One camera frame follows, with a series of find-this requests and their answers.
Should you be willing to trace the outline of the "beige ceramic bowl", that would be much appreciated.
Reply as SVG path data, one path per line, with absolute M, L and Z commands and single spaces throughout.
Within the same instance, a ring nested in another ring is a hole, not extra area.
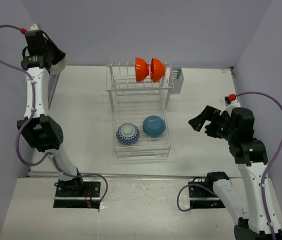
M 60 74 L 66 68 L 66 65 L 67 65 L 67 58 L 64 57 L 61 61 L 50 67 L 50 74 L 51 75 Z

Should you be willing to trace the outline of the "orange bowl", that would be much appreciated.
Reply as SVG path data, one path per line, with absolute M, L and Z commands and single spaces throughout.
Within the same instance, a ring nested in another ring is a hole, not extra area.
M 152 58 L 150 65 L 150 78 L 153 83 L 158 83 L 165 75 L 166 67 L 157 58 Z
M 150 64 L 140 57 L 135 58 L 135 79 L 137 83 L 143 82 L 150 73 Z

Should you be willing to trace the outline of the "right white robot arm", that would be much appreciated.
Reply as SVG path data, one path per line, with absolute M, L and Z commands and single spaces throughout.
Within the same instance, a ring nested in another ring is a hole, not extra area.
M 282 226 L 273 207 L 266 168 L 269 166 L 264 143 L 254 137 L 253 112 L 244 107 L 221 111 L 206 106 L 188 124 L 197 132 L 205 128 L 207 136 L 226 140 L 229 152 L 240 171 L 247 203 L 232 189 L 224 172 L 209 172 L 204 191 L 217 196 L 234 222 L 237 240 L 282 240 Z

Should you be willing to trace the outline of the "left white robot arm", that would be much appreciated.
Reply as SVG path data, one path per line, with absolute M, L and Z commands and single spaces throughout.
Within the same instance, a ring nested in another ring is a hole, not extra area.
M 49 81 L 66 67 L 66 54 L 40 29 L 25 32 L 28 54 L 23 54 L 21 68 L 25 71 L 27 103 L 24 118 L 17 121 L 17 137 L 24 137 L 31 148 L 49 158 L 59 172 L 57 187 L 78 197 L 85 184 L 77 167 L 70 161 L 62 144 L 61 126 L 49 115 Z

